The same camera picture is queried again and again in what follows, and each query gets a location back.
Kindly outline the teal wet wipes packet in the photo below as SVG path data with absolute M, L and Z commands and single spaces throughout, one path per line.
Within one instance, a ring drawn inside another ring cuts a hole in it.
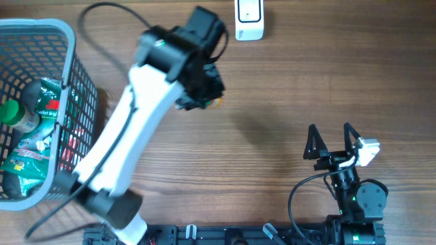
M 14 192 L 27 197 L 41 186 L 48 175 L 54 125 L 40 125 L 30 133 L 23 133 L 16 147 L 1 165 L 12 176 Z

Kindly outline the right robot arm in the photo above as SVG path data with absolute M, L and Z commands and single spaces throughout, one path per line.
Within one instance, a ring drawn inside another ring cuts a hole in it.
M 366 167 L 380 151 L 377 139 L 365 139 L 344 124 L 345 149 L 329 151 L 315 125 L 310 125 L 303 158 L 316 160 L 315 171 L 326 170 L 339 215 L 328 215 L 319 231 L 307 234 L 316 244 L 385 244 L 381 223 L 388 188 L 378 180 L 361 180 L 357 168 Z

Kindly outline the green 3M gloves packet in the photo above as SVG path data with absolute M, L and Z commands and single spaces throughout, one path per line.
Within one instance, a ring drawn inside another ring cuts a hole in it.
M 52 125 L 57 120 L 61 98 L 61 81 L 51 78 L 41 78 L 41 86 L 34 111 L 40 116 L 40 123 Z

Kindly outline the green lid spice jar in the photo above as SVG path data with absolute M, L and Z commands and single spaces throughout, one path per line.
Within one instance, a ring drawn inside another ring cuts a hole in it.
M 40 124 L 40 116 L 20 102 L 9 100 L 1 105 L 1 122 L 20 132 L 30 133 Z

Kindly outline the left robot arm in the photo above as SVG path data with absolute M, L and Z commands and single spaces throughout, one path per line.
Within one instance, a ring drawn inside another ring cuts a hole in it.
M 139 244 L 148 226 L 140 217 L 142 197 L 130 189 L 138 159 L 167 111 L 205 109 L 224 85 L 214 49 L 228 31 L 214 12 L 196 7 L 182 27 L 159 26 L 138 40 L 135 63 L 121 100 L 100 137 L 72 171 L 54 179 L 69 198 L 124 244 Z

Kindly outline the red sauce bottle green cap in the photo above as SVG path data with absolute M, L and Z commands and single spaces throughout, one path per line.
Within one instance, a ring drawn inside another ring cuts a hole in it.
M 213 99 L 211 101 L 208 101 L 206 103 L 206 108 L 207 109 L 217 108 L 221 105 L 221 103 L 222 103 L 222 98 L 216 98 L 216 99 Z

